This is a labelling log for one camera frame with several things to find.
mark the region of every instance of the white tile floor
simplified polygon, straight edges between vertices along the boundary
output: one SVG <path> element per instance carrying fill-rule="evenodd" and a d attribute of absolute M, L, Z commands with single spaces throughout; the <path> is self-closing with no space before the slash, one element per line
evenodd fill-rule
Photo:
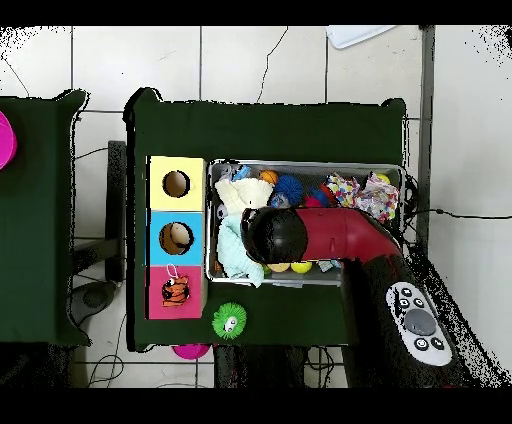
<path fill-rule="evenodd" d="M 76 154 L 108 140 L 126 140 L 121 111 L 139 87 L 159 90 L 165 100 L 214 100 L 254 103 L 258 100 L 267 54 L 286 27 L 43 27 L 4 33 L 0 40 L 0 95 L 52 98 L 69 88 L 90 93 L 87 111 L 76 127 Z M 401 97 L 407 105 L 411 156 L 417 176 L 421 81 L 421 32 L 398 26 L 376 38 L 338 51 L 326 42 L 323 27 L 290 26 L 268 59 L 261 103 L 382 103 Z M 106 152 L 76 164 L 76 236 L 104 234 Z M 102 264 L 84 274 L 104 278 Z M 75 278 L 75 284 L 84 279 Z M 86 385 L 95 363 L 114 354 L 126 311 L 125 287 L 112 305 L 88 319 L 84 329 L 93 344 L 76 354 L 77 384 Z M 342 362 L 339 348 L 329 348 Z M 148 353 L 127 351 L 125 325 L 118 355 L 125 362 L 110 387 L 156 387 L 197 384 L 213 387 L 211 351 L 198 363 L 184 361 L 169 347 Z M 310 353 L 313 362 L 318 352 Z M 325 354 L 321 362 L 326 363 Z M 112 358 L 96 370 L 108 378 Z M 116 365 L 114 375 L 120 370 Z M 323 383 L 325 370 L 320 375 Z M 306 384 L 317 387 L 317 371 L 305 368 Z M 92 387 L 106 387 L 106 382 Z M 342 366 L 328 387 L 346 387 Z"/>

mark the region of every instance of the black button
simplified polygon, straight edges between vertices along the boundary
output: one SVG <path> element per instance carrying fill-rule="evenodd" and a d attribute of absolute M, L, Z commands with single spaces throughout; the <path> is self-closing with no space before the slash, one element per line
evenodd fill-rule
<path fill-rule="evenodd" d="M 432 346 L 434 346 L 437 350 L 444 350 L 443 342 L 439 340 L 437 337 L 432 337 L 430 339 L 430 343 L 432 343 Z"/>
<path fill-rule="evenodd" d="M 409 307 L 410 303 L 407 299 L 400 299 L 400 307 L 402 309 L 407 309 Z"/>
<path fill-rule="evenodd" d="M 407 330 L 418 336 L 431 336 L 436 332 L 436 320 L 423 309 L 410 309 L 404 317 Z"/>
<path fill-rule="evenodd" d="M 413 300 L 414 304 L 418 307 L 418 308 L 424 308 L 425 307 L 425 304 L 423 303 L 423 301 L 421 299 L 414 299 Z"/>
<path fill-rule="evenodd" d="M 428 349 L 428 342 L 425 339 L 416 339 L 414 340 L 414 346 L 416 349 L 421 350 L 424 352 Z"/>

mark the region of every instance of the metal tray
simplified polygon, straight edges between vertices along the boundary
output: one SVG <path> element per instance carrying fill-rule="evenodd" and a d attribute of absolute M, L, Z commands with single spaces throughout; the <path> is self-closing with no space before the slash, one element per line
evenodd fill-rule
<path fill-rule="evenodd" d="M 395 187 L 400 191 L 399 205 L 397 207 L 397 216 L 394 225 L 398 225 L 403 230 L 403 205 L 405 189 L 405 170 L 397 165 L 381 164 L 360 164 L 360 163 L 329 163 L 329 162 L 277 162 L 277 161 L 258 161 L 258 160 L 226 160 L 216 159 L 207 166 L 207 196 L 206 204 L 206 264 L 205 272 L 208 279 L 213 282 L 231 282 L 250 285 L 248 278 L 227 278 L 221 271 L 215 270 L 217 234 L 219 229 L 219 220 L 215 211 L 220 205 L 221 200 L 215 190 L 215 183 L 219 180 L 222 170 L 226 163 L 247 165 L 251 168 L 248 177 L 258 178 L 260 171 L 271 169 L 278 174 L 288 174 L 297 177 L 304 187 L 318 187 L 328 174 L 336 172 L 342 177 L 355 177 L 358 182 L 367 176 L 371 171 L 385 174 Z M 335 285 L 341 284 L 342 271 L 339 268 L 331 268 L 327 272 L 322 272 L 318 265 L 313 265 L 306 274 L 297 274 L 288 270 L 285 272 L 273 272 L 266 275 L 263 283 L 270 283 L 280 286 L 301 287 L 303 284 Z"/>

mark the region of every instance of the green table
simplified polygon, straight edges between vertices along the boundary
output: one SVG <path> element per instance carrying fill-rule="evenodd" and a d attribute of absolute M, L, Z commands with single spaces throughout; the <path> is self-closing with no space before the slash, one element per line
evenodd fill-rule
<path fill-rule="evenodd" d="M 308 106 L 167 103 L 153 89 L 125 108 L 128 130 L 128 345 L 229 343 L 213 332 L 213 312 L 236 301 L 248 314 L 235 344 L 351 344 L 346 299 L 336 287 L 259 288 L 210 283 L 203 317 L 144 318 L 145 157 L 152 155 L 402 164 L 405 104 Z"/>
<path fill-rule="evenodd" d="M 18 141 L 0 170 L 0 341 L 79 345 L 70 321 L 73 117 L 86 93 L 0 97 Z"/>

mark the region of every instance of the ball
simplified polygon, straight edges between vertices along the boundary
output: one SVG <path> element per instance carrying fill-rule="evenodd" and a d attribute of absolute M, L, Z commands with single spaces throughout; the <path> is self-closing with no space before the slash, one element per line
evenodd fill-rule
<path fill-rule="evenodd" d="M 313 266 L 312 262 L 294 262 L 292 263 L 292 270 L 297 274 L 305 274 Z"/>
<path fill-rule="evenodd" d="M 270 184 L 277 184 L 277 174 L 274 171 L 261 171 L 260 180 L 266 181 Z"/>
<path fill-rule="evenodd" d="M 274 272 L 284 272 L 290 268 L 290 264 L 269 264 L 267 266 Z"/>
<path fill-rule="evenodd" d="M 384 181 L 386 184 L 391 184 L 391 181 L 389 181 L 389 178 L 384 174 L 377 174 L 377 178 Z"/>

